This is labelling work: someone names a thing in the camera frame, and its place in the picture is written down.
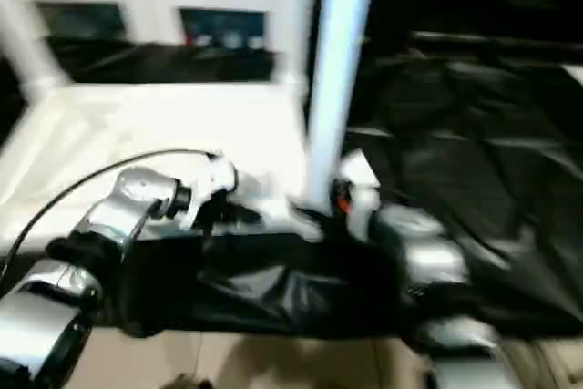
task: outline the white vertical pole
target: white vertical pole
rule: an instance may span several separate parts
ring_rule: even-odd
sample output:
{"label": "white vertical pole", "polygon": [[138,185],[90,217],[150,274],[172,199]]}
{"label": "white vertical pole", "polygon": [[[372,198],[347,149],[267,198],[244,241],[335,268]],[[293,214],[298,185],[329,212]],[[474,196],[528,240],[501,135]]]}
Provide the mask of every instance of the white vertical pole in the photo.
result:
{"label": "white vertical pole", "polygon": [[323,0],[316,55],[306,198],[329,211],[370,0]]}
{"label": "white vertical pole", "polygon": [[25,96],[36,100],[63,86],[66,76],[34,32],[27,7],[20,0],[0,0],[0,43],[13,63]]}

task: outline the robotic arm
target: robotic arm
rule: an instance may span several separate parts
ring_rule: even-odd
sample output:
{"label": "robotic arm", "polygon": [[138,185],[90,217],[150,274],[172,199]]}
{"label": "robotic arm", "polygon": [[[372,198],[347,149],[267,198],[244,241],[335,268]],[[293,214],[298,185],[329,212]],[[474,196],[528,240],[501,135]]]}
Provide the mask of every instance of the robotic arm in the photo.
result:
{"label": "robotic arm", "polygon": [[176,219],[189,229],[204,202],[236,185],[222,158],[191,187],[151,169],[123,170],[111,193],[0,301],[0,386],[62,387],[91,333],[91,312],[146,221]]}

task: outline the white table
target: white table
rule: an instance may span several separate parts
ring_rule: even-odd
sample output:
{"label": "white table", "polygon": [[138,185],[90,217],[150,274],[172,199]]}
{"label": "white table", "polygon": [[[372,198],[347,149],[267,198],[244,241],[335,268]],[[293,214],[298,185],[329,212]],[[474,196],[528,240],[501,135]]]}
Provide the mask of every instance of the white table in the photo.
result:
{"label": "white table", "polygon": [[[160,148],[222,151],[261,181],[262,197],[298,197],[305,180],[302,111],[291,86],[69,86],[33,104],[0,156],[0,251],[47,201],[84,175]],[[202,159],[163,156],[144,164],[194,180]],[[89,182],[33,228],[22,251],[68,234],[111,190],[116,171]]]}

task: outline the beige floor tile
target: beige floor tile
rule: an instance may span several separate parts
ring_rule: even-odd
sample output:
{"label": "beige floor tile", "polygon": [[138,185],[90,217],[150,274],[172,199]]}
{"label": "beige floor tile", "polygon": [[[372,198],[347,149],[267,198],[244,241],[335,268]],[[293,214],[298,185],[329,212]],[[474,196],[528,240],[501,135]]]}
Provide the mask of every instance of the beige floor tile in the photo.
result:
{"label": "beige floor tile", "polygon": [[197,376],[217,389],[379,389],[371,341],[204,333]]}
{"label": "beige floor tile", "polygon": [[196,368],[200,333],[164,332],[131,339],[96,329],[66,389],[159,389]]}
{"label": "beige floor tile", "polygon": [[424,360],[400,339],[375,340],[382,389],[423,389]]}

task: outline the black cable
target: black cable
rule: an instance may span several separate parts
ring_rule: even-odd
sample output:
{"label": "black cable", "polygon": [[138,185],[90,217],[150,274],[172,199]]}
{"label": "black cable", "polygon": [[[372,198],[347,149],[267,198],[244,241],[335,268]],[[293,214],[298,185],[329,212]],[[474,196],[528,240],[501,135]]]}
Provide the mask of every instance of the black cable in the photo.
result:
{"label": "black cable", "polygon": [[86,182],[89,182],[90,180],[92,180],[92,179],[94,179],[94,178],[96,178],[98,176],[101,176],[104,173],[109,172],[110,170],[118,169],[118,168],[120,168],[122,166],[125,166],[125,165],[129,164],[129,163],[133,163],[135,161],[141,161],[142,159],[148,159],[150,157],[156,157],[158,155],[169,155],[169,154],[205,155],[209,159],[216,158],[216,155],[215,154],[211,154],[211,153],[206,152],[204,150],[188,149],[188,148],[159,149],[159,150],[154,150],[154,151],[151,151],[151,152],[145,152],[143,154],[139,154],[139,155],[136,155],[134,157],[129,157],[127,159],[122,159],[121,161],[118,161],[116,163],[113,163],[113,164],[110,164],[108,166],[105,166],[104,168],[98,169],[98,170],[96,170],[96,171],[94,171],[94,172],[86,175],[82,179],[79,179],[77,182],[71,184],[66,189],[63,189],[53,199],[51,199],[25,225],[25,227],[22,229],[22,231],[20,231],[20,234],[18,234],[18,236],[16,237],[14,243],[12,244],[12,247],[10,248],[10,251],[6,255],[4,265],[2,266],[2,270],[0,271],[0,291],[2,291],[3,284],[4,284],[5,278],[6,278],[6,273],[8,272],[8,269],[10,268],[10,265],[14,262],[15,257],[16,257],[16,254],[18,253],[18,250],[20,249],[20,246],[22,245],[23,241],[25,241],[26,236],[32,230],[32,228],[36,225],[36,223],[39,220],[41,220],[41,218],[43,216],[45,216],[45,214],[50,209],[52,209],[59,201],[61,201],[62,199],[66,198],[71,192],[73,192],[74,190],[78,189],[79,187],[81,187]]}

